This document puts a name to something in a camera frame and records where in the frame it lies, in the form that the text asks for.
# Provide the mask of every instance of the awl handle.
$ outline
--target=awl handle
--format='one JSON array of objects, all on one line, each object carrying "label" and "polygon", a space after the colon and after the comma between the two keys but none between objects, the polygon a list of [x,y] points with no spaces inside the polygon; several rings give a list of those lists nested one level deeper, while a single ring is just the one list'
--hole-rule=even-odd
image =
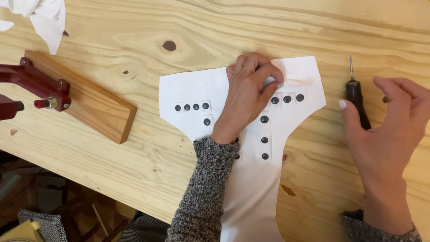
[{"label": "awl handle", "polygon": [[365,130],[371,129],[369,118],[363,106],[363,96],[361,95],[361,84],[359,81],[351,80],[345,85],[347,90],[347,100],[352,102],[360,115],[361,127]]}]

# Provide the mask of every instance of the wooden table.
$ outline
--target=wooden table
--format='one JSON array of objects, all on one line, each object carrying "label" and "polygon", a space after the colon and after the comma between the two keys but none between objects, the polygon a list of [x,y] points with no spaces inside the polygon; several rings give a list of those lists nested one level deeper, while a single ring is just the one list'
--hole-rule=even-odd
[{"label": "wooden table", "polygon": [[[427,0],[66,0],[66,9],[69,37],[54,58],[138,106],[129,139],[117,145],[65,113],[31,108],[36,96],[1,84],[27,108],[1,122],[0,149],[169,223],[196,157],[190,140],[159,117],[159,76],[227,66],[253,51],[272,59],[315,55],[327,106],[287,140],[277,206],[281,234],[300,242],[347,240],[339,213],[363,204],[338,107],[349,56],[373,125],[386,112],[374,75],[430,88]],[[29,19],[7,9],[0,18],[15,22],[0,33],[1,63],[18,64],[25,49],[48,51]],[[174,51],[163,48],[167,40]],[[429,157],[430,128],[404,175],[427,241]]]}]

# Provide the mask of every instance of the red cap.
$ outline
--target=red cap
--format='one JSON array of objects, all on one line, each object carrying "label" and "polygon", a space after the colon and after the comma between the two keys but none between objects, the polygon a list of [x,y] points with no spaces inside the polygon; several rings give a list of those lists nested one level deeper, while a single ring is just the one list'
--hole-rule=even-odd
[{"label": "red cap", "polygon": [[43,109],[49,107],[49,102],[48,100],[36,100],[34,101],[34,106],[38,109]]}]

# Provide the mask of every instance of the white fingernail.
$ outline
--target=white fingernail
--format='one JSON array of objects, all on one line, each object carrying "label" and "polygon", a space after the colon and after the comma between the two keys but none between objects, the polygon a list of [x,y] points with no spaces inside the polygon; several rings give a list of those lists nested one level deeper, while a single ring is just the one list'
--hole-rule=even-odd
[{"label": "white fingernail", "polygon": [[341,107],[341,109],[345,109],[347,107],[347,103],[345,102],[345,100],[339,100],[339,106]]}]

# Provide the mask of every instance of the knit sweater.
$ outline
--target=knit sweater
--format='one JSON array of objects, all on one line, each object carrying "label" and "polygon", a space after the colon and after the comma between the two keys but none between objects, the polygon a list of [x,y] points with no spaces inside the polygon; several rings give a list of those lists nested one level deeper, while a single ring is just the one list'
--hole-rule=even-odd
[{"label": "knit sweater", "polygon": [[[166,242],[220,241],[225,184],[240,145],[218,145],[210,138],[194,141],[193,144],[197,166],[168,229]],[[363,210],[344,212],[343,223],[352,242],[422,241],[416,228],[396,236],[369,226],[363,221]],[[135,241],[145,239],[136,237]]]}]

